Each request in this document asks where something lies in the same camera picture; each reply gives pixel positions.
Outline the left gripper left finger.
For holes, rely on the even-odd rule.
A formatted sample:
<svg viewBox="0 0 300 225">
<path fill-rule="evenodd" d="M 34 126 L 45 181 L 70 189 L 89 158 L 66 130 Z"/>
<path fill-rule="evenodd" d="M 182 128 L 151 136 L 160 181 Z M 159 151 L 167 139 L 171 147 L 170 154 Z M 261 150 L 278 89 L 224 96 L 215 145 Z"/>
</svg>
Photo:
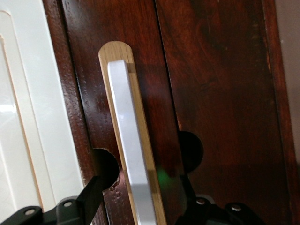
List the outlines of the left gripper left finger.
<svg viewBox="0 0 300 225">
<path fill-rule="evenodd" d="M 102 179 L 94 176 L 78 196 L 63 199 L 56 207 L 56 224 L 89 225 L 101 202 Z"/>
</svg>

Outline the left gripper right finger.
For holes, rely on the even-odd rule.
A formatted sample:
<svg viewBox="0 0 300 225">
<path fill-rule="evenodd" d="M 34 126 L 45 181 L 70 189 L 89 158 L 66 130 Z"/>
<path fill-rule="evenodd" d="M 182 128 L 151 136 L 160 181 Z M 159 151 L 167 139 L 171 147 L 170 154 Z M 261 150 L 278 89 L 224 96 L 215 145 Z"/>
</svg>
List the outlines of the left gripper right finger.
<svg viewBox="0 0 300 225">
<path fill-rule="evenodd" d="M 211 203 L 196 196 L 187 175 L 181 175 L 180 180 L 187 197 L 187 209 L 180 216 L 180 225 L 216 225 L 217 222 L 209 216 Z"/>
</svg>

